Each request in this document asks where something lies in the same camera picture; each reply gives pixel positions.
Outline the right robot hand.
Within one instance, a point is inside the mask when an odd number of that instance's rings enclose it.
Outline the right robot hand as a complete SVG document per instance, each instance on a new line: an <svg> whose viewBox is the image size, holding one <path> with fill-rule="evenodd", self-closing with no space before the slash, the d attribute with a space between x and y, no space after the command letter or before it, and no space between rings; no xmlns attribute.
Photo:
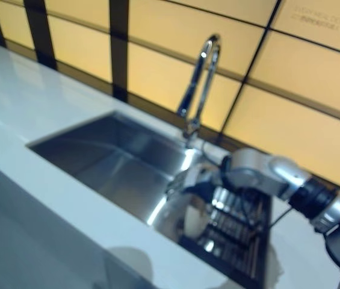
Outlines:
<svg viewBox="0 0 340 289"><path fill-rule="evenodd" d="M181 194L194 194L205 203L211 203L218 187L223 186L220 168L199 163L175 175L166 187L167 198Z"/></svg>

